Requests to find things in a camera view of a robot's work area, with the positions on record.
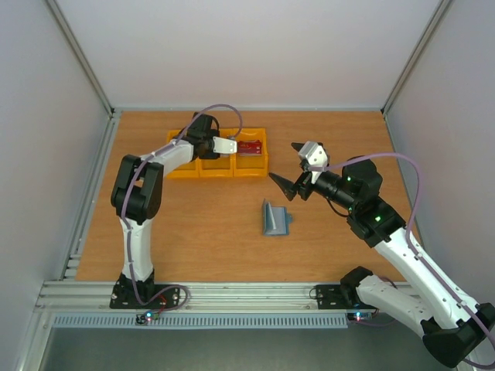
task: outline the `cable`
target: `cable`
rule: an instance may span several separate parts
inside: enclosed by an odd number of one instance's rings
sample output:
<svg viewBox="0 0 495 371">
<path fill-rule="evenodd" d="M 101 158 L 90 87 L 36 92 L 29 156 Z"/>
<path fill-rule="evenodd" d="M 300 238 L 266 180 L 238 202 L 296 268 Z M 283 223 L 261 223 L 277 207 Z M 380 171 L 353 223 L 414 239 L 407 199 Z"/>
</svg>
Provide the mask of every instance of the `cable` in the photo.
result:
<svg viewBox="0 0 495 371">
<path fill-rule="evenodd" d="M 337 210 L 335 206 L 332 204 L 332 201 L 330 201 L 329 199 L 326 199 L 326 201 L 330 205 L 330 208 L 333 210 L 333 212 L 338 216 L 342 216 L 343 218 L 347 218 L 349 216 L 349 214 L 342 214 L 339 210 Z"/>
<path fill-rule="evenodd" d="M 165 299 L 162 295 L 160 295 L 159 298 L 162 299 L 162 307 L 160 308 L 158 315 L 165 310 L 165 306 L 167 305 L 167 299 Z"/>
<path fill-rule="evenodd" d="M 395 285 L 395 283 L 390 278 L 385 277 L 385 276 L 378 276 L 378 278 L 380 278 L 382 281 L 388 282 L 389 284 L 392 285 L 393 288 L 397 289 L 397 286 Z"/>
<path fill-rule="evenodd" d="M 406 155 L 403 155 L 402 153 L 396 153 L 396 152 L 380 152 L 380 153 L 374 153 L 372 155 L 366 155 L 366 156 L 361 156 L 358 158 L 351 159 L 349 161 L 341 162 L 340 164 L 336 165 L 329 165 L 325 167 L 316 167 L 312 166 L 310 169 L 313 171 L 318 171 L 318 172 L 325 172 L 329 170 L 333 170 L 335 168 L 342 168 L 343 166 L 348 166 L 352 164 L 356 164 L 358 162 L 362 162 L 365 160 L 370 160 L 372 158 L 379 158 L 379 157 L 395 157 L 395 158 L 400 158 L 403 159 L 407 162 L 409 162 L 416 171 L 416 179 L 418 181 L 417 189 L 416 189 L 416 198 L 415 202 L 412 207 L 411 215 L 409 216 L 408 224 L 406 226 L 405 230 L 405 239 L 406 242 L 408 243 L 409 249 L 412 250 L 413 253 L 415 253 L 416 257 L 425 265 L 426 269 L 440 282 L 440 284 L 447 290 L 447 292 L 454 298 L 454 300 L 457 301 L 457 303 L 471 316 L 471 318 L 474 320 L 474 322 L 481 328 L 481 331 L 486 335 L 488 340 L 490 341 L 493 350 L 495 350 L 495 335 L 492 335 L 488 328 L 481 322 L 481 320 L 478 318 L 478 316 L 471 310 L 471 308 L 468 307 L 468 305 L 461 299 L 458 294 L 451 289 L 449 284 L 440 276 L 440 274 L 435 270 L 435 268 L 432 267 L 432 265 L 421 255 L 419 254 L 418 249 L 414 246 L 414 244 L 411 242 L 411 230 L 412 226 L 414 224 L 414 219 L 416 216 L 416 212 L 418 211 L 418 201 L 422 197 L 422 173 L 421 170 L 419 169 L 419 165 L 416 161 L 414 161 L 412 158 L 409 158 Z M 478 369 L 495 369 L 495 361 L 493 361 L 489 365 L 480 365 L 478 363 L 475 363 L 473 361 L 470 361 L 469 359 L 464 359 L 464 362 L 466 362 L 468 365 L 471 365 L 473 367 L 477 367 Z"/>
<path fill-rule="evenodd" d="M 309 298 L 312 299 L 312 300 L 316 300 L 317 297 L 316 296 L 311 296 L 311 293 L 313 290 L 316 290 L 315 288 L 312 288 L 311 290 L 309 290 Z"/>
<path fill-rule="evenodd" d="M 216 117 L 213 117 L 213 116 L 212 116 L 212 118 L 213 118 L 213 122 L 214 122 L 214 123 L 215 123 L 215 125 L 217 126 L 217 130 L 220 130 L 220 124 L 218 123 L 217 118 L 216 118 Z"/>
<path fill-rule="evenodd" d="M 128 262 L 129 262 L 129 272 L 131 273 L 132 287 L 134 289 L 134 295 L 136 297 L 136 300 L 138 301 L 138 303 L 140 305 L 143 305 L 143 306 L 148 305 L 149 303 L 151 303 L 152 301 L 154 301 L 157 297 L 159 297 L 165 291 L 170 290 L 170 289 L 173 289 L 173 288 L 178 288 L 180 290 L 183 290 L 186 293 L 186 297 L 184 298 L 184 300 L 180 304 L 178 304 L 176 307 L 174 307 L 174 308 L 163 309 L 163 311 L 173 311 L 173 310 L 176 310 L 176 309 L 180 309 L 182 306 L 184 306 L 185 303 L 187 303 L 187 301 L 191 297 L 191 292 L 189 291 L 189 288 L 187 288 L 186 286 L 182 286 L 181 284 L 173 284 L 173 285 L 170 285 L 167 288 L 163 288 L 162 290 L 160 290 L 159 292 L 157 292 L 147 302 L 144 302 L 139 297 L 138 285 L 136 284 L 135 272 L 134 272 L 133 261 L 132 261 L 132 252 L 131 252 L 131 233 L 132 233 L 132 228 L 131 228 L 131 224 L 128 222 L 127 218 L 125 217 L 125 214 L 127 212 L 127 206 L 129 204 L 129 199 L 131 197 L 132 188 L 133 188 L 134 184 L 136 183 L 136 181 L 139 179 L 139 176 L 140 176 L 140 174 L 142 172 L 142 169 L 145 167 L 145 165 L 148 162 L 150 162 L 151 160 L 153 160 L 154 157 L 159 156 L 159 155 L 162 155 L 163 153 L 169 151 L 170 149 L 172 149 L 175 146 L 176 143 L 179 143 L 179 141 L 181 140 L 181 138 L 187 132 L 187 129 L 189 128 L 189 126 L 191 126 L 194 123 L 194 121 L 196 121 L 198 119 L 199 116 L 201 116 L 202 114 L 206 113 L 207 111 L 210 111 L 210 110 L 212 110 L 214 108 L 218 108 L 218 107 L 229 108 L 232 111 L 234 111 L 235 114 L 239 117 L 239 130 L 234 135 L 234 137 L 237 137 L 241 133 L 242 127 L 243 127 L 242 115 L 237 110 L 237 108 L 235 108 L 235 107 L 233 107 L 233 106 L 231 106 L 229 104 L 213 104 L 213 105 L 211 105 L 209 107 L 206 107 L 206 108 L 202 109 L 200 112 L 198 112 L 193 117 L 193 119 L 191 120 L 191 122 L 188 123 L 188 125 L 181 131 L 181 133 L 179 134 L 179 136 L 177 137 L 177 139 L 174 142 L 167 143 L 163 147 L 157 149 L 154 152 L 151 152 L 144 159 L 142 159 L 141 164 L 135 170 L 134 176 L 132 177 L 131 182 L 129 183 L 131 186 L 129 186 L 129 188 L 127 189 L 127 192 L 125 193 L 124 203 L 122 204 L 121 219 L 122 219 L 122 221 L 124 222 L 124 224 L 125 224 L 125 226 L 127 228 L 127 231 L 126 231 L 127 232 L 126 233 L 127 249 L 126 250 L 127 250 L 127 258 L 128 258 Z"/>
</svg>

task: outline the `orange compartment bin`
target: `orange compartment bin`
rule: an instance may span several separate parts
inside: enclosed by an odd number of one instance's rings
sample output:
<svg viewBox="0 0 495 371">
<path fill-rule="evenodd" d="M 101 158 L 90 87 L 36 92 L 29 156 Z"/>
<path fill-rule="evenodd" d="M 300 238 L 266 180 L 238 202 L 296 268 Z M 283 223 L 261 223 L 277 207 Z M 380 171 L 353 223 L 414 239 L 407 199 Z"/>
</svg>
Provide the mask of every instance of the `orange compartment bin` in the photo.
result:
<svg viewBox="0 0 495 371">
<path fill-rule="evenodd" d="M 180 130 L 171 130 L 167 141 L 177 135 Z M 237 133 L 237 129 L 220 129 L 220 136 L 227 138 Z M 268 175 L 268 151 L 266 131 L 263 128 L 245 128 L 236 137 L 237 141 L 262 142 L 260 156 L 241 156 L 239 154 L 223 155 L 216 160 L 196 159 L 189 164 L 178 167 L 167 175 L 168 179 L 179 178 L 232 178 L 232 177 L 261 177 Z"/>
<path fill-rule="evenodd" d="M 237 141 L 261 141 L 261 156 L 243 156 L 237 153 L 234 161 L 234 176 L 267 176 L 268 150 L 265 129 L 245 128 L 236 139 Z"/>
<path fill-rule="evenodd" d="M 226 138 L 236 133 L 233 129 L 220 129 L 220 136 Z M 232 178 L 234 176 L 234 155 L 221 155 L 216 160 L 198 160 L 201 178 Z"/>
</svg>

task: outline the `black mounting bracket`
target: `black mounting bracket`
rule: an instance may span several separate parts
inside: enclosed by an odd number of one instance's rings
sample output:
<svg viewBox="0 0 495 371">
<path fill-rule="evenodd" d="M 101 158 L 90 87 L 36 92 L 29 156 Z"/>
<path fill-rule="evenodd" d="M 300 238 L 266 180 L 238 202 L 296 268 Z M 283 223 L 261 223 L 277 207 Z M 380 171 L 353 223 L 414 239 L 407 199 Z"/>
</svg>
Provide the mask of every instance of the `black mounting bracket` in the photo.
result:
<svg viewBox="0 0 495 371">
<path fill-rule="evenodd" d="M 376 310 L 375 307 L 361 302 L 350 304 L 343 295 L 340 287 L 340 284 L 317 284 L 314 287 L 314 299 L 318 304 L 318 309 L 346 309 L 348 311 Z"/>
<path fill-rule="evenodd" d="M 169 284 L 155 284 L 154 282 L 155 272 L 149 276 L 146 281 L 138 281 L 138 293 L 143 302 L 149 301 L 157 292 L 167 288 Z M 178 288 L 171 288 L 162 293 L 165 300 L 165 307 L 163 300 L 158 297 L 151 303 L 143 306 L 139 304 L 135 297 L 134 288 L 132 287 L 131 279 L 127 278 L 123 274 L 120 275 L 117 282 L 115 282 L 114 288 L 111 292 L 110 308 L 111 309 L 161 309 L 161 308 L 174 308 L 180 301 L 180 290 Z"/>
</svg>

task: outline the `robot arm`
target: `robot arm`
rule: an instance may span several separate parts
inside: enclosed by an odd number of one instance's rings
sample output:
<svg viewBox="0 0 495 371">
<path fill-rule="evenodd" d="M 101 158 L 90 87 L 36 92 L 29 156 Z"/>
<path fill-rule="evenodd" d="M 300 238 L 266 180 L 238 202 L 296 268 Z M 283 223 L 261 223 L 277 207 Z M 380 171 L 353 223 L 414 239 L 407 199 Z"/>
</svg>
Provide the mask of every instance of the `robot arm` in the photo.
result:
<svg viewBox="0 0 495 371">
<path fill-rule="evenodd" d="M 457 366 L 486 337 L 466 308 L 476 313 L 488 329 L 495 324 L 495 308 L 490 303 L 480 305 L 462 291 L 413 236 L 412 246 L 408 244 L 405 221 L 379 196 L 382 177 L 371 160 L 344 166 L 340 176 L 315 170 L 328 165 L 322 144 L 308 141 L 304 145 L 293 143 L 292 147 L 299 153 L 302 168 L 296 182 L 270 173 L 287 198 L 292 200 L 299 194 L 307 200 L 316 192 L 330 205 L 336 203 L 348 210 L 346 220 L 352 232 L 390 261 L 421 300 L 393 289 L 362 267 L 341 280 L 344 296 L 387 312 L 421 336 L 438 361 L 448 367 Z M 460 303 L 439 279 L 457 294 Z"/>
<path fill-rule="evenodd" d="M 151 234 L 152 221 L 162 201 L 163 178 L 179 166 L 198 157 L 206 160 L 216 159 L 221 154 L 230 155 L 237 152 L 237 142 L 220 138 L 219 128 L 212 128 L 213 122 L 217 122 L 213 116 L 202 114 L 189 126 L 180 140 L 173 139 L 160 153 L 151 153 L 152 158 L 145 163 L 139 176 L 141 186 L 131 184 L 131 180 L 138 167 L 150 155 L 126 155 L 122 159 L 111 195 L 111 205 L 115 207 L 118 216 L 121 216 L 128 189 L 132 187 L 132 190 L 125 211 L 127 222 L 120 219 L 124 234 L 125 262 L 112 297 L 127 303 L 126 308 L 131 308 L 131 302 L 134 300 L 131 269 L 143 302 L 150 300 L 156 291 L 150 254 Z M 128 259 L 128 251 L 132 256 L 132 266 Z"/>
</svg>

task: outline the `wooden table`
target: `wooden table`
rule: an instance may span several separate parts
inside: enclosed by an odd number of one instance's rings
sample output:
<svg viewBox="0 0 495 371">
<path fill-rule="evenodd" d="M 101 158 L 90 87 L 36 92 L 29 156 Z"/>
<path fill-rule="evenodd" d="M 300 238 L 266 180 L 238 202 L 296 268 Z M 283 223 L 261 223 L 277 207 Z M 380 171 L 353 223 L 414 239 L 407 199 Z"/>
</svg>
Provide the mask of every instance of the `wooden table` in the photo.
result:
<svg viewBox="0 0 495 371">
<path fill-rule="evenodd" d="M 213 113 L 223 128 L 237 127 L 234 113 Z M 124 112 L 90 225 L 77 280 L 115 281 L 122 269 L 122 230 L 110 205 L 121 158 L 162 146 L 167 131 L 184 127 L 191 112 Z M 300 174 L 292 141 L 321 141 L 337 163 L 356 155 L 391 151 L 379 112 L 243 113 L 245 126 L 266 128 L 269 168 L 295 180 Z M 382 197 L 405 219 L 410 208 L 392 158 L 375 162 L 384 177 Z M 290 235 L 264 237 L 263 198 L 287 206 Z M 291 203 L 270 178 L 167 179 L 153 222 L 152 261 L 157 281 L 338 281 L 358 265 L 401 281 L 401 275 L 344 218 L 314 194 Z"/>
</svg>

